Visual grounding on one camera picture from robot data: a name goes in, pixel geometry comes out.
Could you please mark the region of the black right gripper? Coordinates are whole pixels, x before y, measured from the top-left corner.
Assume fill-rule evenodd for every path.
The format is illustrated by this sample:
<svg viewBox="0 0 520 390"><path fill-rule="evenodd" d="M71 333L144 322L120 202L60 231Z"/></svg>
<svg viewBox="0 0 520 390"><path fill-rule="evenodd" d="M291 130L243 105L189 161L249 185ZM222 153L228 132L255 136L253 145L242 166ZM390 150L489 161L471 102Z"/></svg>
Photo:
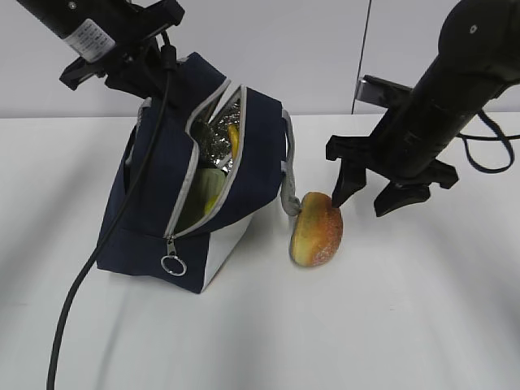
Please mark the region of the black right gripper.
<svg viewBox="0 0 520 390"><path fill-rule="evenodd" d="M366 186L366 168L399 183L390 182L375 199L377 217L426 202L430 183L452 188L457 171L437 156L458 133L457 110L408 97L392 104L369 136L331 136L326 159L341 159L332 206L340 208Z"/></svg>

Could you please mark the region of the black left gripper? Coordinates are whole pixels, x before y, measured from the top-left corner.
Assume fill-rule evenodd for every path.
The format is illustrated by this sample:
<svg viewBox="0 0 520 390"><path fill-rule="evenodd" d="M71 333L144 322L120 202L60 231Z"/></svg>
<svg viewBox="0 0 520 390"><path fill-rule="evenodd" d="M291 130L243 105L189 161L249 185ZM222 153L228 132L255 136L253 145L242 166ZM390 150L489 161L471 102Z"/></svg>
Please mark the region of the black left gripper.
<svg viewBox="0 0 520 390"><path fill-rule="evenodd" d="M147 7L87 1L74 9L80 24L63 41L79 58L65 68L62 83L75 90L92 76L105 77L109 89L175 105L175 47L159 47L156 36L181 23L184 8L177 1Z"/></svg>

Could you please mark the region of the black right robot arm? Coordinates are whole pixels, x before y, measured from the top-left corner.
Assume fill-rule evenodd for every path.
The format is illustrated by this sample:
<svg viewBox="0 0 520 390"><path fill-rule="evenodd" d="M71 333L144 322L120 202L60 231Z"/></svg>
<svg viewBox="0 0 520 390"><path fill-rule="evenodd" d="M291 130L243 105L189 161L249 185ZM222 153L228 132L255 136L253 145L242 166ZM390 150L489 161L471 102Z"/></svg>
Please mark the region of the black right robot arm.
<svg viewBox="0 0 520 390"><path fill-rule="evenodd" d="M488 124L494 141L509 146L510 137L483 108L518 82L518 2L459 2L440 30L434 61L414 87L374 76L358 81L355 98L385 114L368 136L328 141L327 159L340 160L333 206L363 189L368 171L388 180L374 202L378 216L427 201L432 184L452 188L457 171L439 160L440 153L474 117Z"/></svg>

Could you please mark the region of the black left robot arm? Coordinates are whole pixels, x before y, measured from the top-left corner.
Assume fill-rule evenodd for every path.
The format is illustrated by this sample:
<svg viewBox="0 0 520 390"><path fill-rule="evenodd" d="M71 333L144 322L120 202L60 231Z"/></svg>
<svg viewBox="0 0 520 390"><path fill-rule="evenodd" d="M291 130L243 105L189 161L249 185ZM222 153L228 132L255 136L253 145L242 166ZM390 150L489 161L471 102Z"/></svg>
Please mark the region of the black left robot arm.
<svg viewBox="0 0 520 390"><path fill-rule="evenodd" d="M140 6L129 1L22 1L21 6L78 55L60 80L75 90L102 78L110 89L139 98L178 101L183 83L176 71L176 51L159 46L157 37L180 24L176 1Z"/></svg>

